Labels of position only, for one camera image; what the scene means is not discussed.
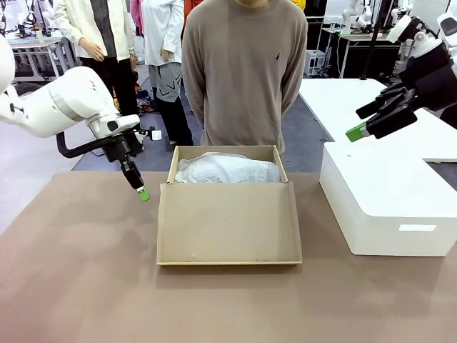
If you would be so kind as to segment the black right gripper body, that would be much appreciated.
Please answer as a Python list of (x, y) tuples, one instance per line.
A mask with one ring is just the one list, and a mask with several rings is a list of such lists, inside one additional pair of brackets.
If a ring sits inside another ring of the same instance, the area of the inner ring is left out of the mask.
[(411, 57), (399, 74), (403, 86), (412, 91), (408, 104), (439, 111), (456, 103), (456, 65), (445, 44), (420, 57)]

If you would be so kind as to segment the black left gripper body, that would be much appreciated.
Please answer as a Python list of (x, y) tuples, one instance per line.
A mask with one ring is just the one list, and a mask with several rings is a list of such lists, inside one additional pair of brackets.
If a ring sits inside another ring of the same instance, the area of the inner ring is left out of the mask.
[(143, 151), (143, 136), (138, 132), (124, 132), (102, 139), (105, 156), (109, 162), (118, 161), (122, 169), (133, 169), (133, 158)]

